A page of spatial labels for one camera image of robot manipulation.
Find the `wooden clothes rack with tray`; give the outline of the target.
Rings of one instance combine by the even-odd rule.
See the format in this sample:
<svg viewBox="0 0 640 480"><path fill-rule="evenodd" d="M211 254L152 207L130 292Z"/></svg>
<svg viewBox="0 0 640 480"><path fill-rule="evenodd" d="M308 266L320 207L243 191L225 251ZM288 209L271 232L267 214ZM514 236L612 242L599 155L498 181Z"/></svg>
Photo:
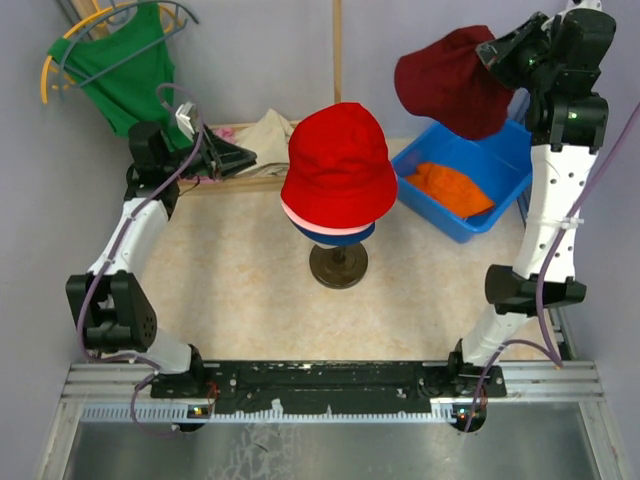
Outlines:
<svg viewBox="0 0 640 480"><path fill-rule="evenodd" d="M211 129L291 125L342 100L340 1L158 1L176 76Z"/></svg>

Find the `dark maroon hat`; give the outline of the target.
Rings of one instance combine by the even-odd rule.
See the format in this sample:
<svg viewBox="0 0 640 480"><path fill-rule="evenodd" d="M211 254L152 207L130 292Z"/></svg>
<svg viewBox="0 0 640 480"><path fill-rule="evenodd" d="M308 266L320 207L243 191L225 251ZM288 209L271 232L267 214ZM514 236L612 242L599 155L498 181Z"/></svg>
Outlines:
<svg viewBox="0 0 640 480"><path fill-rule="evenodd" d="M473 25L400 57L394 88L404 109L467 140L498 133L514 92L501 85L476 54L477 46L493 39L487 26Z"/></svg>

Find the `blue plastic bin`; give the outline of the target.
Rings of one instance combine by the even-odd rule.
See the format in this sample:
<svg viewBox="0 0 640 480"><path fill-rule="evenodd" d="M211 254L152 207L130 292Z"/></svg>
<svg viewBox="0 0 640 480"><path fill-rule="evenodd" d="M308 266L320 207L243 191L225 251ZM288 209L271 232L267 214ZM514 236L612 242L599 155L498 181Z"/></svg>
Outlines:
<svg viewBox="0 0 640 480"><path fill-rule="evenodd" d="M530 133L466 140L434 123L397 154L398 200L458 243L490 230L532 181Z"/></svg>

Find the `pink hat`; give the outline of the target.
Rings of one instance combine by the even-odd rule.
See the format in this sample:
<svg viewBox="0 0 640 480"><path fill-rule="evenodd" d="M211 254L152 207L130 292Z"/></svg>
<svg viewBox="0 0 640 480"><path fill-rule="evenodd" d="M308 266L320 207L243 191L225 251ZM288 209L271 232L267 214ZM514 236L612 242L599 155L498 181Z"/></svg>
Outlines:
<svg viewBox="0 0 640 480"><path fill-rule="evenodd" d="M283 200L280 200L280 203L285 215L289 218L290 221L292 221L296 226L316 234L330 235L330 236L353 235L353 234L358 234L360 232L363 232L369 227L372 227L374 225L374 223L371 222L365 225L356 226L356 227L347 227L347 228L333 228L333 227L321 226L321 225L313 224L303 219L299 215L297 215Z"/></svg>

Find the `red hat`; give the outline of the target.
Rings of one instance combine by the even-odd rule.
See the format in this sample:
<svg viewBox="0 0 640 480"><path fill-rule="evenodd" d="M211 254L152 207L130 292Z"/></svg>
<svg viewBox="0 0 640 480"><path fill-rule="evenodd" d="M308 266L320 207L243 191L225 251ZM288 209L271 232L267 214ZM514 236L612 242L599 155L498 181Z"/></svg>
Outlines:
<svg viewBox="0 0 640 480"><path fill-rule="evenodd" d="M302 120L288 145L281 200L303 220L331 229L377 221L394 205L398 181L384 132L357 102Z"/></svg>

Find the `blue hat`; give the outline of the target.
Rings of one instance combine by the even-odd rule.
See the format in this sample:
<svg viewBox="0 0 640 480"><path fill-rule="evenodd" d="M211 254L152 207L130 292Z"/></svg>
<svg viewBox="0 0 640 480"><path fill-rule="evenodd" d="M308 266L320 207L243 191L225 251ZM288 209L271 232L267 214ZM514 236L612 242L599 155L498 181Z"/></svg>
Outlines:
<svg viewBox="0 0 640 480"><path fill-rule="evenodd" d="M306 236L316 244L328 245L332 247L348 246L362 242L374 233L376 227L375 223L371 223L365 230L357 233L348 235L327 235L305 229L293 221L291 221L291 223L300 233L302 233L304 236Z"/></svg>

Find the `orange hat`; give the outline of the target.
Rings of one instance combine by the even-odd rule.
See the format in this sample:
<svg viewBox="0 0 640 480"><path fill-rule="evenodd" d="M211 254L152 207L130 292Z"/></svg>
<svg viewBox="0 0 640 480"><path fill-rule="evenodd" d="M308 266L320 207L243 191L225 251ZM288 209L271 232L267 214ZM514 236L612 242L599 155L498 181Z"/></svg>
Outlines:
<svg viewBox="0 0 640 480"><path fill-rule="evenodd" d="M405 180L463 220L489 213L495 207L470 177L447 166L424 162Z"/></svg>

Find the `cream mannequin head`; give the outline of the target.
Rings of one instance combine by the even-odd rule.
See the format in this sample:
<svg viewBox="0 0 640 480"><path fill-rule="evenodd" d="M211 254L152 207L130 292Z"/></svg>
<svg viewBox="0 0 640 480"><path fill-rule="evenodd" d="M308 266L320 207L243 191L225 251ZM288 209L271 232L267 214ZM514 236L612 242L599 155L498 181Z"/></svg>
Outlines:
<svg viewBox="0 0 640 480"><path fill-rule="evenodd" d="M355 286L368 269L368 253L361 243L322 248L314 246L309 255L313 277L324 287L336 290Z"/></svg>

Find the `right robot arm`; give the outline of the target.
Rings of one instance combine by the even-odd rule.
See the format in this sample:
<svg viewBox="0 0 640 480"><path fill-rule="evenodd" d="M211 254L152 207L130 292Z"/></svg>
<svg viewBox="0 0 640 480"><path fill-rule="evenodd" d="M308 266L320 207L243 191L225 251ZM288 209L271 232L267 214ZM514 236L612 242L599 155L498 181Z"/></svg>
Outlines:
<svg viewBox="0 0 640 480"><path fill-rule="evenodd" d="M555 364L544 313L578 304L586 287L575 278L574 243L580 203L594 184L604 144L609 105L594 92L600 64L616 33L615 19L598 1L571 1L549 17L524 24L476 48L485 69L502 85L529 94L525 127L531 135L532 189L524 238L511 266L492 265L485 276L487 307L452 352L448 387L470 395L514 333L538 319L540 349Z"/></svg>

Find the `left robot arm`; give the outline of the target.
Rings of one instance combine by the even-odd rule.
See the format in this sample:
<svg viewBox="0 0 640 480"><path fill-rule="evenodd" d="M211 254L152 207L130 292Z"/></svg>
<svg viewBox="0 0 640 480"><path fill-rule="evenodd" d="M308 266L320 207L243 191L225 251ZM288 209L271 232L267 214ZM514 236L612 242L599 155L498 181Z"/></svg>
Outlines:
<svg viewBox="0 0 640 480"><path fill-rule="evenodd" d="M190 145L173 151L160 123L129 129L132 164L120 220L98 259L86 273L70 276L65 290L87 360L145 364L173 375L174 387L194 397L206 389L208 373L192 363L190 345L158 327L139 277L175 212L179 178L203 170L211 179L226 179L255 166L257 156L208 127L187 124L181 134Z"/></svg>

